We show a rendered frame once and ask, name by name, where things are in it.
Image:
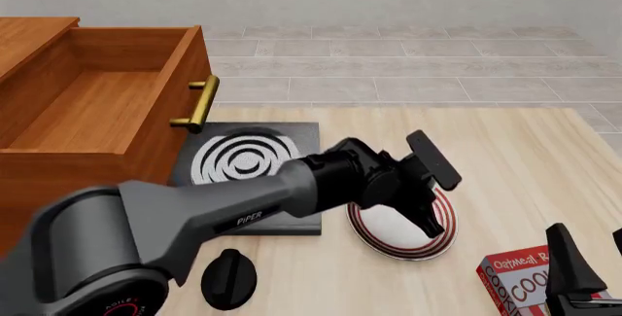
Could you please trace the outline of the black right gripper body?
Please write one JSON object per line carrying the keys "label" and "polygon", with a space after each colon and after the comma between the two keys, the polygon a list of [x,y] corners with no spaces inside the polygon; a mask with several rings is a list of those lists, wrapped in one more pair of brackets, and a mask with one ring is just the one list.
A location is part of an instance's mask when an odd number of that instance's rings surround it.
{"label": "black right gripper body", "polygon": [[622,298],[608,290],[561,295],[546,289],[546,309],[549,316],[622,316]]}

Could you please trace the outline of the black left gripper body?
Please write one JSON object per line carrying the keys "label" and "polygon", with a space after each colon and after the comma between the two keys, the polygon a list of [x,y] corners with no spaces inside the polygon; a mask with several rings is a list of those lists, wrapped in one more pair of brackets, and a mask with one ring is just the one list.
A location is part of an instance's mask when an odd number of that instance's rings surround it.
{"label": "black left gripper body", "polygon": [[386,151],[381,152],[381,157],[397,172],[397,189],[381,204],[405,218],[432,218],[435,201],[430,185],[432,175],[422,161],[413,154],[396,160]]}

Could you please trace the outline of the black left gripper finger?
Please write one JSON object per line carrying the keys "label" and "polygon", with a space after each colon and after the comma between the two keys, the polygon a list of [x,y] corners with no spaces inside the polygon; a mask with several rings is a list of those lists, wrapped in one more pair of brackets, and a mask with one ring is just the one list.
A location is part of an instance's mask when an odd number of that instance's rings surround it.
{"label": "black left gripper finger", "polygon": [[414,209],[411,220],[428,238],[436,238],[445,231],[445,228],[435,216],[431,202],[418,204]]}

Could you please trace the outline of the white plate with red rings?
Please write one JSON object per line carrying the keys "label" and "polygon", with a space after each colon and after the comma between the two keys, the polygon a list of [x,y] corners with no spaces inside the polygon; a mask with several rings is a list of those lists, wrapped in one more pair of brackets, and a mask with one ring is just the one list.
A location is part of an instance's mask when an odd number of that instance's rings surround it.
{"label": "white plate with red rings", "polygon": [[369,248],[396,260],[424,261],[439,257],[451,248],[458,236],[458,215],[441,187],[432,187],[433,213],[444,232],[428,237],[420,228],[400,216],[397,210],[376,205],[367,210],[357,204],[346,206],[348,222]]}

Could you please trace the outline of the wooden cabinet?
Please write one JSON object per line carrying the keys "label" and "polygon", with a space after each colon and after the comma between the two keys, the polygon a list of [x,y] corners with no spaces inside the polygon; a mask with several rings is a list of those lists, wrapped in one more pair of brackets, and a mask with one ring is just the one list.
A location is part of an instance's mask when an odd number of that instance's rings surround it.
{"label": "wooden cabinet", "polygon": [[78,18],[0,18],[0,257],[36,207],[21,198],[25,167],[12,144],[81,69],[62,36]]}

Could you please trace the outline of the red white cookie box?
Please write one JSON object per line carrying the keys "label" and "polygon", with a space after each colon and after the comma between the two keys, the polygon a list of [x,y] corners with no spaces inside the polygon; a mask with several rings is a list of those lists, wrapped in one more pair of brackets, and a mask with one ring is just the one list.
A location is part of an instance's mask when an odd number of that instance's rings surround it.
{"label": "red white cookie box", "polygon": [[547,245],[489,255],[476,273],[501,316],[549,316]]}

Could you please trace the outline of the round black stove knob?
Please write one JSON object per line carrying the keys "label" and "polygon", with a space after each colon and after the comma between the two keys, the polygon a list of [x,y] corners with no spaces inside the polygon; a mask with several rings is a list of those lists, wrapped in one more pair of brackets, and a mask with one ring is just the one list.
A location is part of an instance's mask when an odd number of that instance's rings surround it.
{"label": "round black stove knob", "polygon": [[201,293],[215,309],[237,309],[254,294],[258,275],[254,263],[235,249],[225,249],[201,277]]}

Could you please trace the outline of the wooden drawer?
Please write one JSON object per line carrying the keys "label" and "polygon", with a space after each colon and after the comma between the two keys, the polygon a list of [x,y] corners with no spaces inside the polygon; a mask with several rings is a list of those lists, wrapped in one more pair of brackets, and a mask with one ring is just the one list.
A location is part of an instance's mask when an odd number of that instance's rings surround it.
{"label": "wooden drawer", "polygon": [[12,144],[23,193],[136,179],[162,184],[211,73],[203,32],[187,28],[73,28],[62,38],[81,73]]}

